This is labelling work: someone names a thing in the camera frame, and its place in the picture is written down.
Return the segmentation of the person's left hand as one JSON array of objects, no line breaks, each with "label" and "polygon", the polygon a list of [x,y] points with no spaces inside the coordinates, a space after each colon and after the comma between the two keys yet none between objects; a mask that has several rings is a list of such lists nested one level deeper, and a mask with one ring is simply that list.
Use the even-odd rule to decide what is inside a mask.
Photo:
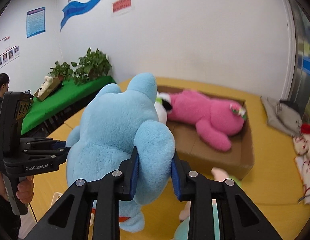
[{"label": "person's left hand", "polygon": [[[34,196],[33,179],[34,179],[34,176],[27,176],[27,178],[21,181],[17,186],[18,191],[16,192],[16,196],[23,204],[29,204],[33,199],[33,196]],[[0,172],[0,195],[5,200],[8,200],[8,196],[6,193],[3,176],[1,172]]]}]

